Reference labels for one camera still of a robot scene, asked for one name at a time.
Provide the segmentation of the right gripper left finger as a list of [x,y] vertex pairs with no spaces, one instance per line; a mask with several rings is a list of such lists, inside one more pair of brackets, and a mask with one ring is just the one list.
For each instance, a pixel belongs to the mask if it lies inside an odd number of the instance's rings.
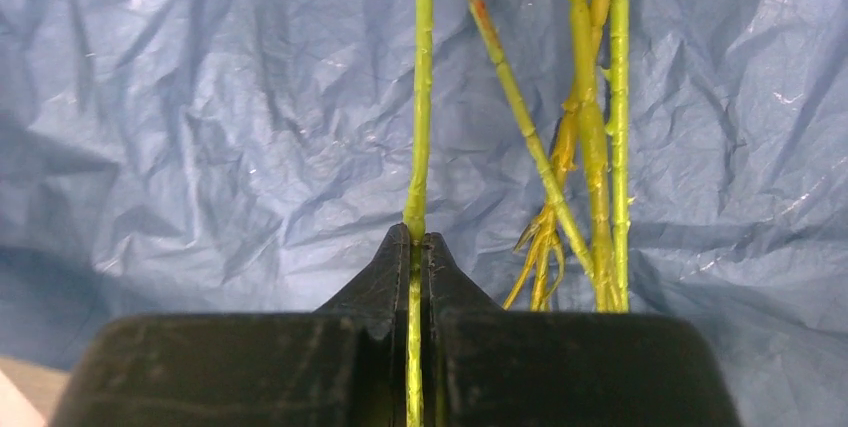
[[402,426],[408,229],[312,312],[137,315],[74,368],[55,426]]

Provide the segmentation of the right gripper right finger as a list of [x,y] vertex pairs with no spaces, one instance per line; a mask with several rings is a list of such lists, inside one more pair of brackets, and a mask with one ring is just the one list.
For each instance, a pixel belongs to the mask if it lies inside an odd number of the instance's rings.
[[422,257],[429,426],[736,426],[706,340],[667,316],[507,311],[444,237]]

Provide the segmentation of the yellow flower stem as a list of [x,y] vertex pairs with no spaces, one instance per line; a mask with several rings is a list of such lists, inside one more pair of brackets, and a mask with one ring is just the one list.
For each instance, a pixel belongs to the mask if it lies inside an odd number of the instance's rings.
[[[609,158],[602,111],[597,102],[595,68],[610,1],[569,0],[575,80],[563,104],[565,113],[550,157],[555,192],[562,194],[568,173],[575,169],[575,150],[580,149],[582,153],[588,188],[590,245],[580,246],[583,239],[578,234],[569,237],[569,244],[590,280],[599,311],[613,311],[622,304],[614,287]],[[564,277],[565,269],[564,246],[557,230],[558,205],[548,199],[520,236],[515,248],[519,250],[525,243],[530,247],[519,279],[503,303],[504,308],[511,307],[532,269],[537,272],[530,308],[537,311],[550,308],[550,297],[556,288],[547,286],[549,256],[553,254],[557,259],[557,282]]]

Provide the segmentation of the blue flower stem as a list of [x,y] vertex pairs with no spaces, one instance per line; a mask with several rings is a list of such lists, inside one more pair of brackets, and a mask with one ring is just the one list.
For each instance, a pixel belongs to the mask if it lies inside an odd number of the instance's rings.
[[410,239],[406,344],[406,424],[424,424],[422,367],[422,256],[426,233],[427,175],[430,153],[433,0],[415,0],[415,56],[412,164],[403,222]]

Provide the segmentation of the blue flower bouquet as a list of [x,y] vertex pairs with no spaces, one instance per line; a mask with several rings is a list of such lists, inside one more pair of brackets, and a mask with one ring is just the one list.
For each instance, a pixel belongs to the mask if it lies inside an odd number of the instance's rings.
[[[310,310],[407,196],[414,0],[1,0],[1,351]],[[847,0],[631,0],[631,306],[847,422]]]

